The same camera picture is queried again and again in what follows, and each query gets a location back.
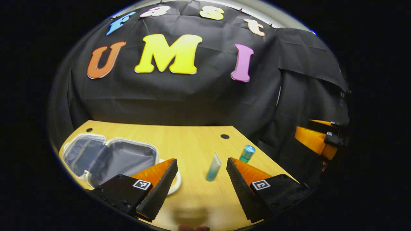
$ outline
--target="black cloth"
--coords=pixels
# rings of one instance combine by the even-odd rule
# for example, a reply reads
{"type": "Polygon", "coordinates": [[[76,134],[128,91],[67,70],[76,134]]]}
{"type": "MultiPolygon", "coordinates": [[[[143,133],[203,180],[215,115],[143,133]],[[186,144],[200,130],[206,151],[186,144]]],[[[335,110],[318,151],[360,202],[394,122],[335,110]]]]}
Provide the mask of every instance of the black cloth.
{"type": "MultiPolygon", "coordinates": [[[[209,126],[232,125],[280,166],[298,160],[289,150],[297,125],[309,119],[348,124],[348,84],[337,59],[312,32],[271,28],[261,20],[223,5],[176,1],[143,7],[105,34],[116,19],[106,19],[72,49],[62,63],[52,88],[48,110],[49,136],[55,150],[87,120],[145,124],[209,126]],[[171,9],[161,16],[140,18],[155,6],[171,9]],[[202,18],[211,5],[224,10],[222,20],[202,18]],[[263,25],[265,36],[248,29],[245,18],[263,25]],[[160,72],[154,59],[152,73],[136,73],[147,35],[163,34],[171,45],[185,34],[198,35],[194,75],[160,72]],[[92,52],[102,46],[126,42],[113,69],[101,79],[90,79],[87,67],[92,52]],[[237,49],[254,50],[250,82],[230,77],[237,49]]],[[[106,63],[110,49],[99,62],[106,63]]]]}

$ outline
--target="yellow letter m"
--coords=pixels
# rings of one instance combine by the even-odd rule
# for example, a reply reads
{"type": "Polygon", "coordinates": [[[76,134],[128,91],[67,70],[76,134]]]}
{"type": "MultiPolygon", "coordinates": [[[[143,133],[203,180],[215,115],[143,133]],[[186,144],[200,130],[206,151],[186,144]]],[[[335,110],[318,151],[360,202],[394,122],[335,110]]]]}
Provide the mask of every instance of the yellow letter m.
{"type": "Polygon", "coordinates": [[[194,57],[197,45],[202,40],[197,35],[183,35],[169,46],[164,35],[147,35],[143,38],[145,46],[140,63],[134,70],[137,73],[152,72],[154,65],[151,64],[151,60],[154,57],[158,70],[163,72],[175,57],[174,63],[170,65],[171,72],[195,74],[197,68],[194,66],[194,57]]]}

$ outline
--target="wooden table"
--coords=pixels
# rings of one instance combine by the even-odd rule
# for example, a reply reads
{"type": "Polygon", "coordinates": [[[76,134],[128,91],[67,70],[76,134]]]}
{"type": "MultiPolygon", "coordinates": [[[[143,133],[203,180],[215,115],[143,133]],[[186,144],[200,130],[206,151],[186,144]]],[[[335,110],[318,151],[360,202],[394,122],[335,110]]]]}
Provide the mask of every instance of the wooden table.
{"type": "MultiPolygon", "coordinates": [[[[90,133],[104,135],[106,140],[123,137],[150,143],[157,148],[161,159],[177,159],[178,170],[182,176],[181,187],[166,197],[156,219],[151,223],[164,229],[174,231],[177,230],[178,224],[188,224],[208,226],[212,231],[220,231],[251,225],[245,217],[226,170],[227,159],[239,159],[246,145],[252,145],[256,149],[248,162],[250,165],[272,176],[282,173],[290,176],[232,126],[131,125],[90,120],[74,131],[63,147],[78,134],[86,133],[88,128],[92,128],[90,133]],[[223,139],[221,134],[227,134],[230,138],[223,139]],[[215,152],[222,166],[216,179],[208,182],[206,174],[215,152]]],[[[83,182],[79,184],[90,189],[90,186],[83,182]]]]}

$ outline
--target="orange letter u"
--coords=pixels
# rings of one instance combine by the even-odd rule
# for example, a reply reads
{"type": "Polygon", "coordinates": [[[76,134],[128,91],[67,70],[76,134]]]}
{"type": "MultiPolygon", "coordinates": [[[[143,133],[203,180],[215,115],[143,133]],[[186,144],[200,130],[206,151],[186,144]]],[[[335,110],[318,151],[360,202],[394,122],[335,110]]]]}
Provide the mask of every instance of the orange letter u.
{"type": "Polygon", "coordinates": [[[126,45],[125,42],[117,42],[110,46],[111,51],[109,57],[106,64],[102,68],[98,68],[97,65],[99,64],[103,52],[107,50],[107,47],[103,46],[93,51],[90,63],[88,64],[87,68],[88,77],[90,77],[90,79],[99,79],[106,76],[113,68],[118,52],[124,45],[126,45]]]}

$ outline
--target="pink letter i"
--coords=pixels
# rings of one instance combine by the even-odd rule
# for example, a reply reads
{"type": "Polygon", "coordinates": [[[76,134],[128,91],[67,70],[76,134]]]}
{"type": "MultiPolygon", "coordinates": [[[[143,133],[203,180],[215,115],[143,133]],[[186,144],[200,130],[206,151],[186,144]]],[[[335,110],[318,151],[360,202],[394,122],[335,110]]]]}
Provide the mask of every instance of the pink letter i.
{"type": "Polygon", "coordinates": [[[236,69],[231,73],[231,78],[241,82],[249,82],[250,76],[248,69],[250,67],[250,57],[254,51],[244,45],[236,44],[238,50],[236,69]]]}

